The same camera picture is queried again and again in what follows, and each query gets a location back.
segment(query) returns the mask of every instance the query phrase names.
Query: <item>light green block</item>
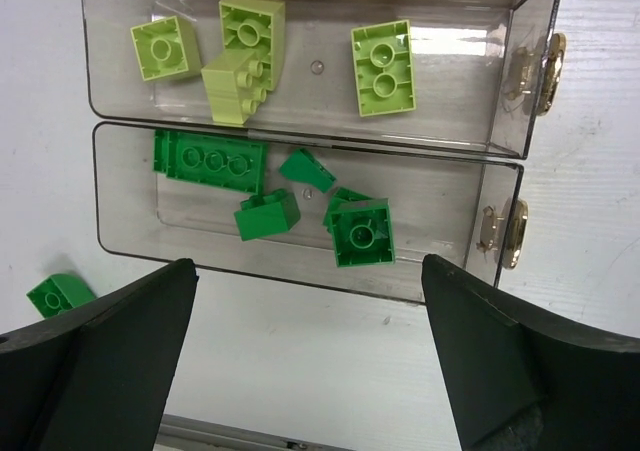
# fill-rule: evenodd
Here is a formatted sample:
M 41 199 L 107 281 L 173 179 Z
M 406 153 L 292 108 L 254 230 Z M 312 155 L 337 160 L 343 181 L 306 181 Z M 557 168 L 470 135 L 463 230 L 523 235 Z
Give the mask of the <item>light green block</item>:
M 260 78 L 264 65 L 254 49 L 226 49 L 202 68 L 216 124 L 242 125 L 267 98 Z
M 178 16 L 131 28 L 131 37 L 144 81 L 197 76 L 202 65 L 196 33 Z
M 262 86 L 273 91 L 284 66 L 285 3 L 280 0 L 220 0 L 225 49 L 255 49 L 264 65 Z
M 351 30 L 360 116 L 416 109 L 409 21 Z

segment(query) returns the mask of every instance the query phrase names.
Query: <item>rectangular green block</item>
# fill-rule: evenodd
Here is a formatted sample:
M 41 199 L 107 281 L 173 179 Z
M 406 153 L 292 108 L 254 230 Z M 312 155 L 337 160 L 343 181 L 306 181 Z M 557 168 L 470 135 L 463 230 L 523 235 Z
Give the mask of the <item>rectangular green block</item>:
M 416 109 L 409 21 L 351 30 L 360 116 Z
M 342 203 L 329 216 L 339 268 L 395 261 L 388 199 Z
M 356 193 L 355 191 L 351 191 L 347 188 L 338 188 L 331 199 L 329 200 L 329 206 L 327 206 L 327 212 L 324 215 L 324 219 L 322 220 L 322 225 L 329 230 L 329 223 L 331 222 L 330 215 L 331 212 L 338 209 L 338 207 L 342 203 L 352 203 L 354 201 L 366 201 L 368 199 L 372 199 L 370 196 L 365 196 L 364 194 Z
M 225 49 L 254 49 L 264 65 L 260 82 L 273 91 L 284 67 L 284 1 L 220 0 L 220 24 Z
M 131 28 L 144 81 L 181 79 L 200 73 L 200 53 L 193 25 L 171 16 Z
M 254 49 L 227 49 L 202 68 L 202 79 L 216 124 L 241 126 L 267 98 L 260 81 L 264 65 Z
M 240 207 L 234 216 L 242 241 L 287 233 L 300 221 L 296 197 L 286 189 L 252 196 L 240 203 Z
M 154 144 L 153 168 L 168 178 L 251 194 L 264 189 L 266 143 L 158 129 Z
M 280 174 L 290 181 L 310 184 L 323 193 L 331 189 L 336 178 L 306 149 L 293 152 L 280 166 Z
M 43 318 L 51 318 L 96 299 L 80 278 L 54 274 L 27 293 Z

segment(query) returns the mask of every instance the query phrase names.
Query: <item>storage drawer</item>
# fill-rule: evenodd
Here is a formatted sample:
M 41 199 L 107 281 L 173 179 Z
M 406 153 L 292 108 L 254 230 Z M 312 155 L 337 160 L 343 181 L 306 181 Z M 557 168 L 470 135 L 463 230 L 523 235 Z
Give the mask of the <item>storage drawer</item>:
M 130 28 L 183 17 L 195 26 L 204 65 L 223 48 L 218 1 L 83 0 L 94 111 L 104 118 L 214 126 L 199 76 L 143 82 Z M 526 157 L 536 115 L 548 109 L 557 84 L 550 45 L 559 0 L 285 2 L 280 82 L 246 128 Z M 361 117 L 351 30 L 399 19 L 410 21 L 416 109 Z
M 264 192 L 284 188 L 296 197 L 301 219 L 290 232 L 243 242 L 234 213 L 249 195 L 154 172 L 155 131 L 114 122 L 94 130 L 98 237 L 109 252 L 161 261 L 189 257 L 204 268 L 411 302 L 423 300 L 426 254 L 439 254 L 491 284 L 519 257 L 527 219 L 517 199 L 519 165 L 316 140 L 304 147 L 337 178 L 323 194 L 279 172 L 300 142 L 237 130 L 194 131 L 266 143 Z M 389 199 L 395 263 L 336 266 L 323 219 L 339 186 Z

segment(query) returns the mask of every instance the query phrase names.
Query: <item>square green block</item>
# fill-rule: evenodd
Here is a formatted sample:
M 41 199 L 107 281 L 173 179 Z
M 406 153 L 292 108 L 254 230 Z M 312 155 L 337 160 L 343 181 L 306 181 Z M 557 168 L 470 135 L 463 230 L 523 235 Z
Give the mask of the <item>square green block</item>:
M 284 67 L 284 1 L 220 0 L 219 5 L 225 49 L 254 49 L 264 65 L 261 85 L 273 91 Z
M 54 274 L 27 293 L 43 318 L 51 318 L 96 299 L 76 276 Z
M 306 149 L 297 149 L 280 166 L 280 174 L 290 181 L 314 186 L 323 193 L 331 189 L 336 178 Z
M 322 220 L 322 225 L 327 228 L 327 231 L 331 232 L 329 229 L 329 224 L 331 223 L 331 212 L 338 209 L 338 207 L 342 203 L 351 203 L 354 201 L 366 201 L 372 199 L 370 196 L 365 196 L 364 194 L 356 193 L 355 191 L 351 191 L 347 188 L 338 188 L 331 199 L 329 200 L 329 206 L 327 206 L 327 213 L 324 215 L 324 219 Z
M 200 73 L 200 53 L 192 24 L 179 16 L 131 28 L 144 81 L 180 79 Z
M 287 233 L 300 221 L 293 193 L 278 189 L 265 196 L 252 196 L 234 213 L 242 241 Z
M 260 194 L 266 164 L 266 143 L 156 130 L 153 169 L 171 179 Z
M 409 21 L 351 30 L 360 116 L 416 109 Z
M 339 268 L 395 261 L 388 199 L 343 203 L 329 216 Z
M 202 79 L 216 124 L 242 126 L 267 99 L 260 81 L 264 65 L 254 49 L 227 49 L 202 68 Z

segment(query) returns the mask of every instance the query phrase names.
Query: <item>clear plastic bin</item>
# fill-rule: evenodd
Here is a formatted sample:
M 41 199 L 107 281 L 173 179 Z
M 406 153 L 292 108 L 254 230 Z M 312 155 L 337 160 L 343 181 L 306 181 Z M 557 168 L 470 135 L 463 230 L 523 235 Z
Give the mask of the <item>clear plastic bin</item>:
M 208 134 L 213 131 L 247 137 L 237 130 Z M 514 258 L 507 252 L 513 243 L 505 237 L 516 230 L 519 165 L 379 145 L 307 143 L 337 177 L 336 186 L 389 198 L 395 264 L 337 268 L 331 235 L 322 225 L 331 192 L 288 181 L 278 172 L 300 143 L 260 136 L 269 143 L 265 192 L 293 191 L 301 220 L 289 233 L 242 242 L 234 212 L 248 195 L 154 172 L 154 134 L 151 126 L 113 122 L 94 130 L 98 238 L 108 252 L 162 261 L 190 257 L 204 268 L 411 302 L 423 300 L 421 263 L 428 253 L 492 284 Z M 493 220 L 489 207 L 496 211 Z M 515 239 L 521 242 L 522 236 Z
M 246 123 L 290 136 L 526 157 L 559 0 L 286 0 L 277 90 Z M 218 0 L 83 0 L 89 101 L 103 118 L 213 126 L 199 77 L 145 83 L 130 28 L 179 15 L 203 64 L 222 51 Z M 350 31 L 411 23 L 417 109 L 361 118 Z

